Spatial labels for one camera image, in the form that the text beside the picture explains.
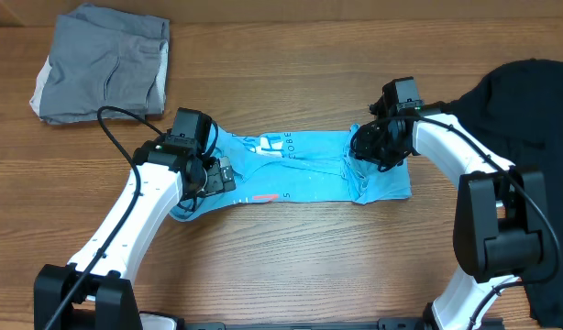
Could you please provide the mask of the light blue printed t-shirt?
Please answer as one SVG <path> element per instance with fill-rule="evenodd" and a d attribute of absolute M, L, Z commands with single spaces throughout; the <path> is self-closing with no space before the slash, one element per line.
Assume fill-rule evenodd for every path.
<path fill-rule="evenodd" d="M 213 155 L 230 160 L 236 188 L 184 201 L 170 216 L 189 222 L 216 209 L 268 202 L 353 202 L 369 204 L 412 196 L 406 164 L 380 172 L 351 157 L 350 140 L 359 130 L 271 132 L 240 136 L 219 128 L 209 142 Z"/>

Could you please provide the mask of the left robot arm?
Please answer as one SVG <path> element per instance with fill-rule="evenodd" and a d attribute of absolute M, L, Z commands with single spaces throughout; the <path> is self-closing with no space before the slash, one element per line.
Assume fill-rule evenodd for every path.
<path fill-rule="evenodd" d="M 150 243 L 177 205 L 235 189 L 228 158 L 213 155 L 216 122 L 178 109 L 172 128 L 125 158 L 123 192 L 103 223 L 65 266 L 45 265 L 34 283 L 37 329 L 183 329 L 177 316 L 139 310 L 133 282 Z"/>

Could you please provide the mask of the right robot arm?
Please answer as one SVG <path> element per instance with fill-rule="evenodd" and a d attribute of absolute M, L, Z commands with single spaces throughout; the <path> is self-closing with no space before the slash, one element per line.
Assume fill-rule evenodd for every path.
<path fill-rule="evenodd" d="M 481 144 L 443 103 L 426 104 L 412 77 L 386 83 L 374 120 L 350 141 L 357 160 L 389 171 L 410 155 L 431 160 L 458 189 L 453 248 L 458 267 L 419 317 L 381 318 L 380 329 L 501 329 L 485 314 L 501 293 L 553 280 L 562 258 L 541 171 L 517 168 Z"/>

